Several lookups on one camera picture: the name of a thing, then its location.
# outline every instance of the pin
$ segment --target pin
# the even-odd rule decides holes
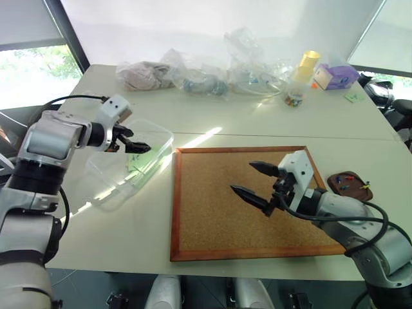
[[[371,185],[370,185],[370,182],[366,182],[366,184],[365,185],[363,185],[362,187],[360,187],[360,189],[367,189],[367,188],[369,188]]]

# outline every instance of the cork surface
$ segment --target cork surface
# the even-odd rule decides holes
[[[270,199],[274,177],[259,173],[248,163],[277,165],[292,151],[180,154],[180,210],[178,250],[201,252],[236,249],[273,249],[269,256],[341,253],[341,247],[310,222],[276,209],[270,218],[245,203],[230,188],[241,185]],[[311,187],[317,187],[312,178]]]

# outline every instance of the purple box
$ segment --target purple box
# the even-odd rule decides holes
[[[329,68],[329,65],[321,64],[314,76],[323,90],[351,88],[358,78],[358,71],[349,65]]]

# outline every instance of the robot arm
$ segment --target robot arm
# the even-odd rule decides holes
[[[261,173],[277,177],[272,199],[267,202],[253,191],[233,185],[237,195],[267,216],[279,208],[312,220],[347,250],[378,309],[412,308],[412,246],[407,235],[392,224],[381,238],[370,243],[380,232],[383,220],[375,220],[370,208],[359,200],[322,189],[307,189],[314,172],[305,151],[286,155],[279,167],[265,162],[250,164]],[[357,250],[367,242],[370,245]]]
[[[73,152],[86,146],[115,152],[151,148],[133,143],[133,132],[119,122],[131,114],[129,103],[115,95],[102,105],[96,122],[60,111],[45,111],[28,130],[17,163],[0,191],[1,308],[60,308],[54,302],[44,264],[57,253],[61,222],[53,212]]]

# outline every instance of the plastic bag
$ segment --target plastic bag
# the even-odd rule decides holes
[[[203,97],[227,98],[227,72],[216,64],[216,59],[193,57],[171,49],[161,61],[170,65],[165,78],[184,92]]]
[[[265,63],[263,49],[250,30],[240,28],[226,33],[225,43],[232,57],[229,83],[234,92],[278,95],[286,88],[293,70],[290,61]]]
[[[173,87],[173,83],[164,78],[169,68],[159,62],[125,62],[117,66],[116,80],[129,91],[169,88]]]

